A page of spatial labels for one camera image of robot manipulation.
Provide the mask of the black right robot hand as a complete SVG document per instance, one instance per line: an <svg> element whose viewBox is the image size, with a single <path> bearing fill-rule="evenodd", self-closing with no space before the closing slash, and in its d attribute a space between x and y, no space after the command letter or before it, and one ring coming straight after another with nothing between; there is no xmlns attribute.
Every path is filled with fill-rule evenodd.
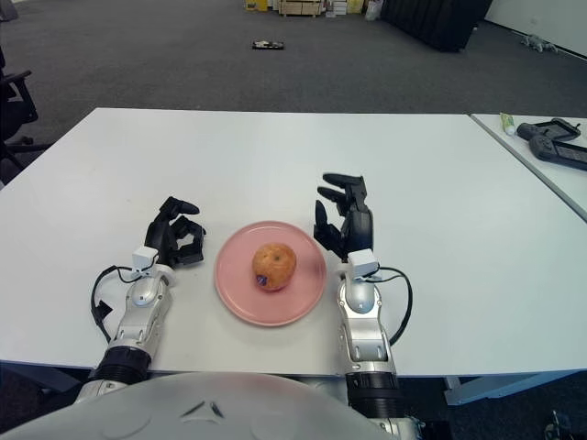
<svg viewBox="0 0 587 440"><path fill-rule="evenodd" d="M344 218L341 228L330 224L323 203L316 200L314 239L328 251L332 251L343 263L349 254L363 249L373 250L373 215L365 203L367 189L362 176L324 173L326 183L341 189L319 186L317 192L333 202L338 214Z"/></svg>

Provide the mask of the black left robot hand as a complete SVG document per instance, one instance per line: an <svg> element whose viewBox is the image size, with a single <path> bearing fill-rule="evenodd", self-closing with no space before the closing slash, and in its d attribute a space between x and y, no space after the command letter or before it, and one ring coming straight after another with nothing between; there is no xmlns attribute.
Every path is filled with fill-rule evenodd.
<svg viewBox="0 0 587 440"><path fill-rule="evenodd" d="M186 215L198 215L199 208L172 196L162 204L150 223L144 246L159 252L158 263L172 269L204 260L205 229Z"/></svg>

